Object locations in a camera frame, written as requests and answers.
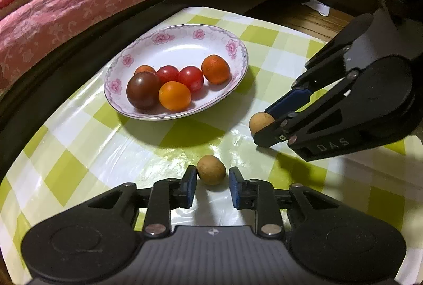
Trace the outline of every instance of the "plate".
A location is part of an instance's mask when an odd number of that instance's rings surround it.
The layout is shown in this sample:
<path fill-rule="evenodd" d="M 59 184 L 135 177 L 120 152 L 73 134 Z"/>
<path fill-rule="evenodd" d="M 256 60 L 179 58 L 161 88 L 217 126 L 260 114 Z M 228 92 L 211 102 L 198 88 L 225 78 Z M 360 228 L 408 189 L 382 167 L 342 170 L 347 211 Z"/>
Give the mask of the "plate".
<path fill-rule="evenodd" d="M 194 65 L 201 69 L 209 55 L 219 55 L 231 68 L 230 78 L 213 85 L 204 78 L 203 88 L 192 93 L 190 106 L 172 112 L 158 104 L 149 111 L 134 108 L 126 97 L 126 86 L 140 65 L 156 71 L 165 65 L 179 70 Z M 113 59 L 104 79 L 104 93 L 111 106 L 124 116 L 140 120 L 168 120 L 190 116 L 213 106 L 240 84 L 247 72 L 248 53 L 244 43 L 233 33 L 208 25 L 177 25 L 136 39 Z"/>

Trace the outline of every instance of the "pink flower pattern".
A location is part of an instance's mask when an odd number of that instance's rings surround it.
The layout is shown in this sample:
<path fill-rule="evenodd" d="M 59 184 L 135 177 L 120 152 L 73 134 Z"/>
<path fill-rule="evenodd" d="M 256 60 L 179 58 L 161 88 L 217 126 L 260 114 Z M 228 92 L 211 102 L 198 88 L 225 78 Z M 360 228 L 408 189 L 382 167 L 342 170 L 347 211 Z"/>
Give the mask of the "pink flower pattern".
<path fill-rule="evenodd" d="M 124 66 L 129 68 L 131 66 L 131 64 L 134 63 L 134 58 L 132 58 L 131 55 L 125 55 L 122 58 L 122 63 L 123 63 Z"/>
<path fill-rule="evenodd" d="M 151 39 L 153 40 L 154 45 L 158 45 L 158 44 L 167 43 L 170 40 L 174 40 L 175 36 L 171 34 L 167 34 L 166 32 L 159 31 L 153 34 Z"/>
<path fill-rule="evenodd" d="M 114 94 L 121 95 L 122 94 L 122 82 L 120 79 L 116 79 L 107 83 L 110 91 Z"/>
<path fill-rule="evenodd" d="M 192 33 L 192 38 L 193 39 L 204 39 L 205 35 L 206 35 L 206 32 L 204 32 L 202 29 L 198 29 L 198 30 L 195 30 Z"/>
<path fill-rule="evenodd" d="M 229 39 L 225 46 L 228 55 L 231 56 L 232 59 L 236 58 L 236 49 L 238 48 L 239 44 L 240 43 L 237 40 Z"/>

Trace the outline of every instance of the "tablecloth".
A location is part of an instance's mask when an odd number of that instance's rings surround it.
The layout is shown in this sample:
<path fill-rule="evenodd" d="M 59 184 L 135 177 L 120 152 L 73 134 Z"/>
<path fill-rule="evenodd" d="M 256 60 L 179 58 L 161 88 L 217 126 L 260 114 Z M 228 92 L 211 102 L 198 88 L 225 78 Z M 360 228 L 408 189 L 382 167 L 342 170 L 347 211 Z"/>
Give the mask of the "tablecloth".
<path fill-rule="evenodd" d="M 0 246 L 12 280 L 30 276 L 20 243 L 33 225 L 124 182 L 138 188 L 181 177 L 205 154 L 244 178 L 286 189 L 302 183 L 394 225 L 407 241 L 397 280 L 421 281 L 423 267 L 423 147 L 410 136 L 397 143 L 325 160 L 304 162 L 286 144 L 257 149 L 250 117 L 286 93 L 322 41 L 260 20 L 193 7 L 172 16 L 175 24 L 209 24 L 238 35 L 249 53 L 248 73 L 234 93 L 190 117 L 147 122 L 117 114 L 103 92 L 105 65 L 42 125 L 0 185 Z M 322 89 L 312 96 L 316 100 Z M 141 213 L 136 229 L 141 229 Z M 232 207 L 227 184 L 199 181 L 191 209 L 172 211 L 172 224 L 251 224 L 252 211 Z"/>

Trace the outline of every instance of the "green and white checkered tablecloth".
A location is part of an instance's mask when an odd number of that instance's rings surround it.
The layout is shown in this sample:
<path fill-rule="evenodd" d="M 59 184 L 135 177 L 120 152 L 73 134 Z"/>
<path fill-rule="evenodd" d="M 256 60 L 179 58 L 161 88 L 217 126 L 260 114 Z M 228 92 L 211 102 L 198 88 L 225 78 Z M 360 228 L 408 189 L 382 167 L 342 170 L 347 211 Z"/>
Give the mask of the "green and white checkered tablecloth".
<path fill-rule="evenodd" d="M 20 153 L 0 185 L 0 246 L 12 280 L 29 280 L 20 243 L 33 225 L 124 182 L 150 187 L 181 177 L 205 154 L 244 178 L 286 189 L 303 183 L 383 219 L 404 235 L 402 284 L 423 278 L 423 147 L 411 136 L 389 146 L 306 163 L 286 144 L 257 151 L 250 117 L 285 94 L 304 63 L 324 44 L 289 28 L 241 15 L 194 7 L 155 29 L 208 24 L 238 35 L 249 53 L 248 73 L 229 97 L 193 116 L 163 122 L 117 114 L 103 93 L 105 65 L 45 122 Z M 325 89 L 315 93 L 315 100 Z M 243 224 L 226 187 L 199 182 L 191 209 L 172 211 L 173 224 Z M 137 222 L 142 227 L 143 215 Z"/>

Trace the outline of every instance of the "tomato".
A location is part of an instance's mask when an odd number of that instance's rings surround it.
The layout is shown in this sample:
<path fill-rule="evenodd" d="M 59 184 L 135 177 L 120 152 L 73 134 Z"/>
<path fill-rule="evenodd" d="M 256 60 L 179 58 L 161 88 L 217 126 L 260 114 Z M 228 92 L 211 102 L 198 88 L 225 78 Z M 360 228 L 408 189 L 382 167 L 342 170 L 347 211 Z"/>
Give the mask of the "tomato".
<path fill-rule="evenodd" d="M 157 70 L 157 76 L 159 77 L 162 84 L 170 81 L 177 81 L 179 71 L 173 65 L 165 65 Z"/>
<path fill-rule="evenodd" d="M 190 65 L 179 72 L 178 82 L 186 85 L 191 92 L 199 91 L 204 84 L 203 73 L 197 67 Z"/>

